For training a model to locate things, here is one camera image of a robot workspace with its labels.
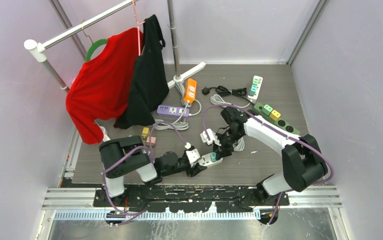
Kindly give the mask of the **pink plug adapter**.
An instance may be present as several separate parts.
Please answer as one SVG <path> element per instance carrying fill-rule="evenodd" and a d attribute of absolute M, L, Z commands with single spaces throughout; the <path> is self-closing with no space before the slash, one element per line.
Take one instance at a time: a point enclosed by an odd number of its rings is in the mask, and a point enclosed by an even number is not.
<path fill-rule="evenodd" d="M 156 146 L 157 138 L 154 136 L 148 136 L 146 139 L 146 146 L 154 148 Z"/>

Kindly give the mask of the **purple power strip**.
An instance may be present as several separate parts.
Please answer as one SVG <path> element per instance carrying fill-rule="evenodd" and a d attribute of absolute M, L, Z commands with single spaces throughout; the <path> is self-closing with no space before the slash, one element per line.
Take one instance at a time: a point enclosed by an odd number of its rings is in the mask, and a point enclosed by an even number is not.
<path fill-rule="evenodd" d="M 156 113 L 162 117 L 172 118 L 179 118 L 180 116 L 188 118 L 190 116 L 190 110 L 188 108 L 169 105 L 159 105 Z"/>

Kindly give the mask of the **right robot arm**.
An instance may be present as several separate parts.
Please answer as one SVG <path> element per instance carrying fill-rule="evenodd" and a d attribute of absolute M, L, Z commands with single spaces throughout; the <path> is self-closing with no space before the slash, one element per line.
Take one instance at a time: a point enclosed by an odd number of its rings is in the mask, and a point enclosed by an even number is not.
<path fill-rule="evenodd" d="M 245 136 L 258 140 L 281 156 L 282 172 L 256 185 L 257 199 L 262 205 L 270 205 L 282 192 L 302 192 L 330 173 L 328 161 L 312 135 L 292 134 L 261 115 L 232 105 L 225 106 L 221 116 L 228 125 L 223 133 L 208 128 L 201 134 L 202 140 L 213 146 L 217 160 L 231 156 L 234 144 Z"/>

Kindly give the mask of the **yellow plug adapter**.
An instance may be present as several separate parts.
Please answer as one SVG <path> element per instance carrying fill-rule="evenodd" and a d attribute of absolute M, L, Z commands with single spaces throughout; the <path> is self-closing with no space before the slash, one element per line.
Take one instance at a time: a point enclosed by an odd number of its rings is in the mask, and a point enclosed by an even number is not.
<path fill-rule="evenodd" d="M 141 132 L 141 138 L 143 141 L 146 141 L 147 138 L 149 137 L 150 135 L 150 129 L 148 127 L 144 127 L 142 129 L 142 132 Z"/>

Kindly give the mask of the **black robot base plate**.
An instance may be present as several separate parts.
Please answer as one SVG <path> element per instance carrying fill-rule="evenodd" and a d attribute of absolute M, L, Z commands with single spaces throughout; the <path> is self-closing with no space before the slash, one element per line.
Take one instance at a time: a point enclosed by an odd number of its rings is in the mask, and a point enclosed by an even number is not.
<path fill-rule="evenodd" d="M 127 184 L 124 193 L 108 199 L 102 187 L 95 191 L 93 206 L 127 207 L 129 212 L 146 210 L 162 213 L 205 213 L 215 206 L 217 213 L 244 213 L 254 207 L 273 207 L 277 197 L 265 200 L 257 195 L 257 188 L 249 185 L 153 185 Z"/>

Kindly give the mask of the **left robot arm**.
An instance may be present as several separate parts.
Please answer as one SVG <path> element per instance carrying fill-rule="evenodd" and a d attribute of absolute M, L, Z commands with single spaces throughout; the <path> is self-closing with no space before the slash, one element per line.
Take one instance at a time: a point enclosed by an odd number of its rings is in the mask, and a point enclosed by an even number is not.
<path fill-rule="evenodd" d="M 185 172 L 187 176 L 194 177 L 208 168 L 200 163 L 202 156 L 188 142 L 181 157 L 168 151 L 152 160 L 150 151 L 137 135 L 107 139 L 99 146 L 99 153 L 104 167 L 102 179 L 105 199 L 114 207 L 124 203 L 124 176 L 131 172 L 137 172 L 145 185 L 152 186 L 170 175 Z"/>

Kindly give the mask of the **orange power strip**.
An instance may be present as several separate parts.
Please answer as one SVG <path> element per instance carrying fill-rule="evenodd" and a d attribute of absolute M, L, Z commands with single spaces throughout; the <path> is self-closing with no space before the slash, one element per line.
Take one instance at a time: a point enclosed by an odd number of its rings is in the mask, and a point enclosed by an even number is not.
<path fill-rule="evenodd" d="M 187 104 L 192 104 L 196 99 L 196 92 L 197 92 L 197 82 L 194 79 L 189 78 L 184 88 L 183 100 Z"/>

